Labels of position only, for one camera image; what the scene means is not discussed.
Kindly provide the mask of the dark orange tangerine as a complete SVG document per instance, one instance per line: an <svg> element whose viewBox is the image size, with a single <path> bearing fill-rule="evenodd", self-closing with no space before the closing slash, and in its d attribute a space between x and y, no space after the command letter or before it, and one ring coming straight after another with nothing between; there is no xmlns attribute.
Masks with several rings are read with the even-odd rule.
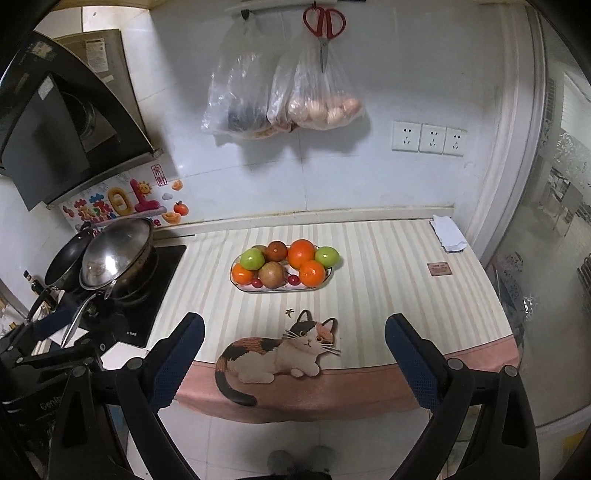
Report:
<svg viewBox="0 0 591 480"><path fill-rule="evenodd" d="M266 246L264 255L266 255L266 259L271 262L281 262L287 258L287 252L287 245L281 241L273 241Z"/></svg>

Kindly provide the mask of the black frying pan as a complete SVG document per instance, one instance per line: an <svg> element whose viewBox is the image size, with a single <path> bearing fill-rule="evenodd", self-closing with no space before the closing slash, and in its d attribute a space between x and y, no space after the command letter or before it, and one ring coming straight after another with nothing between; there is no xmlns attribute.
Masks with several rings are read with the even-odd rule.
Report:
<svg viewBox="0 0 591 480"><path fill-rule="evenodd" d="M82 258L94 234L93 225L86 221L79 232L58 251L46 271L45 289L29 310L26 323L33 319L41 305L52 297L53 292L71 291L79 285L78 275Z"/></svg>

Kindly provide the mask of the white folded cloth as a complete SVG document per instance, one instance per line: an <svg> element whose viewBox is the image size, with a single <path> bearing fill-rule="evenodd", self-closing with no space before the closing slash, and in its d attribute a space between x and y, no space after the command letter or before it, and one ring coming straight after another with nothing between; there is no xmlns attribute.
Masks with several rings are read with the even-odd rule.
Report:
<svg viewBox="0 0 591 480"><path fill-rule="evenodd" d="M468 247L464 234L451 217L434 215L431 226L447 253L459 253Z"/></svg>

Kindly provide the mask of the orange tangerine front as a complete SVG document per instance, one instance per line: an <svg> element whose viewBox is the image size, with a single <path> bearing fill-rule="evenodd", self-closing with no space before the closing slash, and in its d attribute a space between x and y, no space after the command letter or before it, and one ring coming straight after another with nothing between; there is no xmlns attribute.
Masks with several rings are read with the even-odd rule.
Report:
<svg viewBox="0 0 591 480"><path fill-rule="evenodd" d="M298 270L298 277L305 287L314 288L322 285L326 276L325 267L315 260L305 261Z"/></svg>

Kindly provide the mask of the plastic bag dark contents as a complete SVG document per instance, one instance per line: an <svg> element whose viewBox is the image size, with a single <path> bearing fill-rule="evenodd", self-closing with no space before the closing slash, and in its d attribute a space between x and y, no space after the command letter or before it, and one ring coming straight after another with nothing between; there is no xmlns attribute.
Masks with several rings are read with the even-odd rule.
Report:
<svg viewBox="0 0 591 480"><path fill-rule="evenodd" d="M243 140L276 134L267 108L280 54L279 41L263 34L253 15L236 18L219 47L201 130Z"/></svg>

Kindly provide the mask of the brown mat label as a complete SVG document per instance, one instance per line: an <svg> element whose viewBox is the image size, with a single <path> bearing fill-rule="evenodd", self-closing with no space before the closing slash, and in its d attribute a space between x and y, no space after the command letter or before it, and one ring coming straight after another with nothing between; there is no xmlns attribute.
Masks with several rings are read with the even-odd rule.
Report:
<svg viewBox="0 0 591 480"><path fill-rule="evenodd" d="M427 264L430 274L433 277L452 275L452 269L448 262L431 262Z"/></svg>

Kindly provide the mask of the green apple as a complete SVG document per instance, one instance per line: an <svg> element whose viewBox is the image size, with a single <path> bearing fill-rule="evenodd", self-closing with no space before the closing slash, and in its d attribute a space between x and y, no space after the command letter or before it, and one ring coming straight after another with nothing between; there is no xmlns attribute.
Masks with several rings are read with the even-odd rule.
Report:
<svg viewBox="0 0 591 480"><path fill-rule="evenodd" d="M259 248L250 248L242 253L239 257L239 264L242 268L249 271L256 271L263 267L266 263L266 257L264 257L263 251Z"/></svg>
<svg viewBox="0 0 591 480"><path fill-rule="evenodd" d="M322 246L315 251L315 261L321 263L326 269L335 267L341 260L339 252L331 246Z"/></svg>

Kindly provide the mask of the large orange fruit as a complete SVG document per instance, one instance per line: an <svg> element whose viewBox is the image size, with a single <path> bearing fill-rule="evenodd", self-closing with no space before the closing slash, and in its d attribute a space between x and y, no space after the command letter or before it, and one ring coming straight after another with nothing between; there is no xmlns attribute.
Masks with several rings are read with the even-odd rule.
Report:
<svg viewBox="0 0 591 480"><path fill-rule="evenodd" d="M315 259L315 245L307 239L297 239L287 249L287 262L295 270Z"/></svg>

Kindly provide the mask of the red handled scissors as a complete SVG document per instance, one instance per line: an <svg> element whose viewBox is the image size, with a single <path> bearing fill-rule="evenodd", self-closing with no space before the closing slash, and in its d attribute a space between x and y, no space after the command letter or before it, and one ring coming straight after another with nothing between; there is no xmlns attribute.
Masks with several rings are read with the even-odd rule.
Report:
<svg viewBox="0 0 591 480"><path fill-rule="evenodd" d="M318 39L318 61L321 71L325 72L329 60L329 42L345 31L346 16L338 9L313 4L304 10L303 22L308 32Z"/></svg>

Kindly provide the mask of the striped cat table mat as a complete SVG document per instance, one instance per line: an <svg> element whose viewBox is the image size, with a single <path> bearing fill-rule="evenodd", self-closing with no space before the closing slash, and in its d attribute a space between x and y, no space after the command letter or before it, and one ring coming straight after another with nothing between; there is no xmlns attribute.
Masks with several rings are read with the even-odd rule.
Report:
<svg viewBox="0 0 591 480"><path fill-rule="evenodd" d="M341 265L318 290L246 293L229 268L247 248L273 240L308 239L338 250ZM518 365L520 354L500 301L471 249L444 251L426 220L390 220L198 233L181 240L184 256L152 327L168 336L188 312L204 318L205 339L177 400L203 414L243 423L352 420L417 405L385 341L385 323L403 314L446 356L477 370ZM453 274L433 277L427 264L448 262ZM303 311L338 322L335 354L314 378L280 376L249 385L253 407L236 405L214 382L214 364L242 337L280 337Z"/></svg>

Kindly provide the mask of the white fruit plate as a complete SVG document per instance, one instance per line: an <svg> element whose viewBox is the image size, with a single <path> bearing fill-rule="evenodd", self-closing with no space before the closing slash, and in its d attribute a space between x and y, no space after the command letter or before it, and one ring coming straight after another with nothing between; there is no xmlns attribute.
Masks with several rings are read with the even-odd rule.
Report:
<svg viewBox="0 0 591 480"><path fill-rule="evenodd" d="M232 264L231 264L231 266L229 268L229 280L232 283L232 285L235 286L236 288L238 288L240 291L249 292L249 293L274 293L274 292L284 293L284 292L290 292L290 291L317 290L317 289L320 289L322 286L324 286L325 283L329 281L329 279L331 279L332 273L334 272L335 267L338 266L339 263L341 263L341 260L339 260L339 263L337 265L335 265L335 267L332 267L332 268L329 268L329 269L326 269L325 268L325 271L327 271L327 276L325 277L325 282L322 283L322 285L320 285L318 287L314 287L314 288L305 287L303 283L300 283L298 285L290 285L290 283L287 281L287 283L285 283L283 285L283 287L280 287L280 288L277 288L277 289L267 289L264 286L262 288L254 288L252 286L252 283L250 283L249 285L238 285L231 278L231 269L235 265L235 263L239 263L239 257L240 257L240 255L238 256L238 258L235 259L235 261L232 262ZM297 275L298 276L298 270L295 270L293 267L290 266L290 264L288 264L287 258L285 258L283 261L281 261L279 263L281 265L283 265L284 269L287 271L287 277L290 276L290 275ZM259 272L259 270L256 270L256 271L253 271L253 272L254 272L253 279L259 278L259 276L257 275L257 273Z"/></svg>

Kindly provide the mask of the steel wok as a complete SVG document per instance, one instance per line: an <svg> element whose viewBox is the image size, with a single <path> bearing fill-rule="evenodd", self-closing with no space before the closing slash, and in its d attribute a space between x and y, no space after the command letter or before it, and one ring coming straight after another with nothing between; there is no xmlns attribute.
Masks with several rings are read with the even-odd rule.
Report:
<svg viewBox="0 0 591 480"><path fill-rule="evenodd" d="M95 298L123 299L149 279L155 255L153 226L147 218L122 218L106 226L88 245L82 258L79 284L85 295L73 315L60 346L65 347Z"/></svg>

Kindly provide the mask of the small orange tangerine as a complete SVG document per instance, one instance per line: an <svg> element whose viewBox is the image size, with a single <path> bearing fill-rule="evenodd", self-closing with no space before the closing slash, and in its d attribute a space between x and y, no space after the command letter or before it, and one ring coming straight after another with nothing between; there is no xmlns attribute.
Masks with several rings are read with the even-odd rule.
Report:
<svg viewBox="0 0 591 480"><path fill-rule="evenodd" d="M252 282L254 272L246 269L240 263L235 263L231 269L231 278L238 285L249 285Z"/></svg>

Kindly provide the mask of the white wall socket strip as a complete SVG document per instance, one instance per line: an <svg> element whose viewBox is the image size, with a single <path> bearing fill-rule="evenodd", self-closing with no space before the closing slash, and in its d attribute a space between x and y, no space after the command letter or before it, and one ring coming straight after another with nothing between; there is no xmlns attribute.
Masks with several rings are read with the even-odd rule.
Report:
<svg viewBox="0 0 591 480"><path fill-rule="evenodd" d="M394 121L392 150L463 157L468 131L454 127Z"/></svg>

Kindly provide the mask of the brown kiwi fruit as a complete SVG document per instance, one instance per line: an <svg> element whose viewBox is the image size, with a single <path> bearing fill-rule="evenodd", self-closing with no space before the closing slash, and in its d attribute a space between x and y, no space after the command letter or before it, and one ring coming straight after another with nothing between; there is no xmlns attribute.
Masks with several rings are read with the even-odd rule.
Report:
<svg viewBox="0 0 591 480"><path fill-rule="evenodd" d="M266 262L257 273L260 282L267 289L277 289L287 283L287 271L278 262Z"/></svg>

